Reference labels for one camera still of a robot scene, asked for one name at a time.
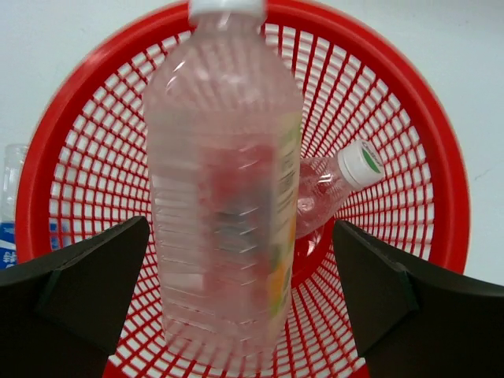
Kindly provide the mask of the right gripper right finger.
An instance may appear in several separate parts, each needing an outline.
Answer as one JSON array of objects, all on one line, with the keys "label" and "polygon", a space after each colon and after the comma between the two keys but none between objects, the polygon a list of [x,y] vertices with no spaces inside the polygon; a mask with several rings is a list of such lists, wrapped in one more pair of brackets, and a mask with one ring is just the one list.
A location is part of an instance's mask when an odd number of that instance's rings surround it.
[{"label": "right gripper right finger", "polygon": [[333,228],[358,356],[371,377],[501,377],[503,288],[433,265],[351,223]]}]

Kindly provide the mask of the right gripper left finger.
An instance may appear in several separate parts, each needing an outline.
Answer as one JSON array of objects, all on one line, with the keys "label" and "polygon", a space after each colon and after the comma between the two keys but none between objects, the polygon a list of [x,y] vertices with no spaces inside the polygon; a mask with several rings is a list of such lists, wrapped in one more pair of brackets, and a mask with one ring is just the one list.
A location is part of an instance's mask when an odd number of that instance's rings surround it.
[{"label": "right gripper left finger", "polygon": [[1,272],[1,375],[101,377],[115,354],[150,235],[133,217]]}]

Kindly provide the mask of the green label clear bottle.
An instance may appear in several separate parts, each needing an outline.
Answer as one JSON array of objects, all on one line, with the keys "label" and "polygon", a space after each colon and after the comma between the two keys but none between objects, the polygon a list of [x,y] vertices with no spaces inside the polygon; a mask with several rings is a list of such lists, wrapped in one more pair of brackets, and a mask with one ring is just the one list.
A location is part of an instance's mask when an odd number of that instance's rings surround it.
[{"label": "green label clear bottle", "polygon": [[301,160],[298,184],[296,237],[323,226],[353,192],[379,183],[384,164],[369,141],[356,140],[332,157]]}]

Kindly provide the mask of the blue label clear bottle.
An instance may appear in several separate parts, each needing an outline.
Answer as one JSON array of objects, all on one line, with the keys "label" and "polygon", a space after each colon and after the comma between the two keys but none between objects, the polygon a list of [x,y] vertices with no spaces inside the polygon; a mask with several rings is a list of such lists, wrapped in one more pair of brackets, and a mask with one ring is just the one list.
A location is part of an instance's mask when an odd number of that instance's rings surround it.
[{"label": "blue label clear bottle", "polygon": [[28,153],[24,144],[9,144],[4,154],[1,186],[1,270],[24,261],[27,224],[17,214],[18,189]]}]

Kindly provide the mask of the square clear plastic bottle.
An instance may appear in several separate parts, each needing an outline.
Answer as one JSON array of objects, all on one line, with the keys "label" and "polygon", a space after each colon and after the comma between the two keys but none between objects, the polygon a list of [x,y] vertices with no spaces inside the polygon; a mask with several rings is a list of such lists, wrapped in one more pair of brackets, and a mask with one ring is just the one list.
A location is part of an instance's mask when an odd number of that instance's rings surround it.
[{"label": "square clear plastic bottle", "polygon": [[290,305],[302,93],[262,1],[192,1],[195,31],[143,92],[169,349],[268,368]]}]

